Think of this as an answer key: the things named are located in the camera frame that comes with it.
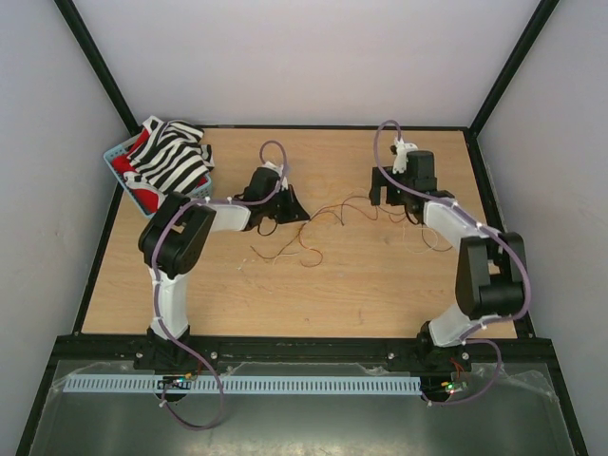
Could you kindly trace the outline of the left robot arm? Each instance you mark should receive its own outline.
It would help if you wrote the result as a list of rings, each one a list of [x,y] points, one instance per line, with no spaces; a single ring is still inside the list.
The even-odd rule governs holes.
[[[208,236],[215,232],[246,232],[264,219],[275,224],[311,219],[299,202],[281,166],[258,167],[249,184],[227,199],[167,195],[139,239],[139,250],[153,285],[153,318],[149,330],[161,341],[156,356],[168,368],[184,365],[189,344],[188,276],[199,262]]]

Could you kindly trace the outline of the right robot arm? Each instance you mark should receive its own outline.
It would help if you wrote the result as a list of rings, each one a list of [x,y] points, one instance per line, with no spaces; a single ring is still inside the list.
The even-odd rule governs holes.
[[[417,362],[435,370],[449,356],[448,347],[496,321],[520,313],[529,278],[524,274],[523,239],[502,233],[476,220],[454,195],[437,187],[434,155],[410,142],[390,147],[393,165],[371,171],[370,203],[401,205],[407,214],[448,241],[458,254],[455,299],[440,316],[430,320],[424,332],[430,337],[415,347]]]

